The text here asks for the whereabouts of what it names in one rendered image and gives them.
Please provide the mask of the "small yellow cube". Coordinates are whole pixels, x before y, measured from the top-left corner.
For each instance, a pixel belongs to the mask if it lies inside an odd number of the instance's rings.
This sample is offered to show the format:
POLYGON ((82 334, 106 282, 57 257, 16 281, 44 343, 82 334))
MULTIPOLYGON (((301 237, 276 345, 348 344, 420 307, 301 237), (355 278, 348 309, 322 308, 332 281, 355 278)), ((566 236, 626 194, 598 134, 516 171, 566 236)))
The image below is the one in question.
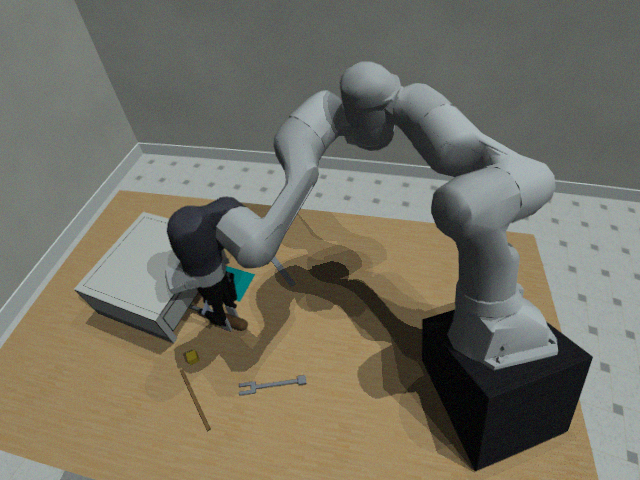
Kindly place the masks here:
POLYGON ((187 357, 187 361, 190 365, 195 364, 197 362, 199 362, 199 357, 198 354, 195 350, 192 350, 188 353, 186 353, 186 357, 187 357))

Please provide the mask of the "grey flat bar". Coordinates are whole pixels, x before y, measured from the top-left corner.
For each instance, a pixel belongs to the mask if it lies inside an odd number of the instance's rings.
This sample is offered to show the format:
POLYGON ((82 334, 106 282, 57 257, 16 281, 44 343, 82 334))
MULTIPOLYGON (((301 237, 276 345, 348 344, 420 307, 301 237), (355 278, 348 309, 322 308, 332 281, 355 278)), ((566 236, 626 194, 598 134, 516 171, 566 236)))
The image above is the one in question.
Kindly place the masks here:
POLYGON ((287 281, 287 283, 290 285, 290 287, 296 284, 276 257, 274 257, 271 261, 276 266, 276 268, 279 270, 279 272, 282 274, 282 276, 287 281))

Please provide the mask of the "grey wrench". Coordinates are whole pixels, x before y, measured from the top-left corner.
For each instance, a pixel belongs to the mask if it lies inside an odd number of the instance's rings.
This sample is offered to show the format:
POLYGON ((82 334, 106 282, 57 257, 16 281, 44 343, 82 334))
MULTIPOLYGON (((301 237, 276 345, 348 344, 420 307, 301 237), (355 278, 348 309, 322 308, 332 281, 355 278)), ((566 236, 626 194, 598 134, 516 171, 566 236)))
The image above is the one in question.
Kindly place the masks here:
POLYGON ((251 386, 251 390, 241 391, 241 392, 239 392, 239 395, 246 395, 246 394, 256 393, 256 389, 259 389, 259 388, 286 385, 286 384, 292 384, 292 383, 298 383, 299 385, 307 384, 306 383, 306 375, 298 376, 298 379, 294 379, 294 380, 280 381, 280 382, 260 384, 260 385, 256 385, 256 381, 247 382, 247 383, 240 383, 239 387, 251 386))

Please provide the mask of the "grey metal hook with dark handle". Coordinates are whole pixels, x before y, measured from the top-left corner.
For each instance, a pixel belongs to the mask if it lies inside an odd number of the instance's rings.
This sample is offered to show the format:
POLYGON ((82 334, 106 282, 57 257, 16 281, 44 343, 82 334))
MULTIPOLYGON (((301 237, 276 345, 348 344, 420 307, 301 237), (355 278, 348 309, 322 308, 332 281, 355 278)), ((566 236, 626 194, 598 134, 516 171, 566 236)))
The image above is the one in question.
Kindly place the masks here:
MULTIPOLYGON (((196 310, 196 311, 199 311, 200 309, 202 309, 202 308, 196 307, 194 305, 190 305, 189 308, 193 309, 193 310, 196 310)), ((229 323, 230 323, 232 328, 235 328, 235 329, 243 331, 248 327, 248 323, 247 323, 246 320, 244 320, 242 318, 239 318, 239 317, 236 317, 236 316, 233 316, 233 315, 230 315, 230 314, 227 314, 227 313, 225 313, 225 315, 226 315, 226 318, 228 318, 228 321, 229 321, 229 323)))

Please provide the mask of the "teal square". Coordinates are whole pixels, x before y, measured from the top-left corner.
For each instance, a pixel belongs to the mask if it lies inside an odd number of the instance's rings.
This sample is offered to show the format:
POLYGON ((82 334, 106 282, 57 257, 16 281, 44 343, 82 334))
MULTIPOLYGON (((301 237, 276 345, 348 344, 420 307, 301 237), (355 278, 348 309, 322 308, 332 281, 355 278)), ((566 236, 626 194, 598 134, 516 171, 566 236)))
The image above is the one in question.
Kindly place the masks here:
POLYGON ((238 297, 237 301, 240 302, 255 274, 235 269, 229 266, 226 267, 227 272, 235 274, 234 282, 238 297))

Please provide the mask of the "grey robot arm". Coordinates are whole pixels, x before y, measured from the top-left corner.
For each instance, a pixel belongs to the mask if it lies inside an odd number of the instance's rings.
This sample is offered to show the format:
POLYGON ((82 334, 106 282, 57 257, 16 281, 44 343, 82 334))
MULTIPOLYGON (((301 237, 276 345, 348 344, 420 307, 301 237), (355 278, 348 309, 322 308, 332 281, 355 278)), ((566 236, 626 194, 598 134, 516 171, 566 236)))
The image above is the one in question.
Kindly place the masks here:
POLYGON ((244 268, 269 264, 334 139, 344 136, 348 144, 380 150, 392 141, 397 125, 431 169, 454 177, 433 193, 431 204, 436 227, 459 252, 447 333, 453 348, 492 370, 557 355, 557 339, 544 316, 523 298, 517 283, 520 255, 506 235, 510 223, 552 199, 556 186, 548 166, 481 133, 427 84, 402 87, 382 65, 359 62, 347 68, 340 90, 342 101, 327 90, 309 97, 276 133, 275 154, 286 182, 265 217, 233 197, 173 213, 167 234, 180 261, 165 270, 169 291, 220 282, 230 263, 222 257, 224 248, 244 268))

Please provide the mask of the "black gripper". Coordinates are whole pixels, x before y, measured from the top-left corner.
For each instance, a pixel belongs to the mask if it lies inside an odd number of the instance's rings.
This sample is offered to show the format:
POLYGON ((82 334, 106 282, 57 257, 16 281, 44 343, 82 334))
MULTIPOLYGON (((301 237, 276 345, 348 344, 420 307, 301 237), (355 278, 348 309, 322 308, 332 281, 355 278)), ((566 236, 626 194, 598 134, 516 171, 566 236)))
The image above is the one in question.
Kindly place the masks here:
POLYGON ((228 314, 239 317, 235 309, 237 307, 237 304, 234 304, 233 302, 237 300, 237 294, 234 284, 234 274, 226 271, 223 279, 217 284, 213 285, 212 287, 198 287, 197 290, 203 297, 204 302, 204 307, 203 309, 199 310, 199 314, 205 315, 213 324, 216 324, 218 326, 223 325, 223 329, 231 332, 233 329, 228 319, 226 318, 222 305, 223 303, 225 304, 225 308, 228 314), (226 290, 227 287, 228 290, 226 290), (212 306, 214 313, 212 312, 210 305, 212 306))

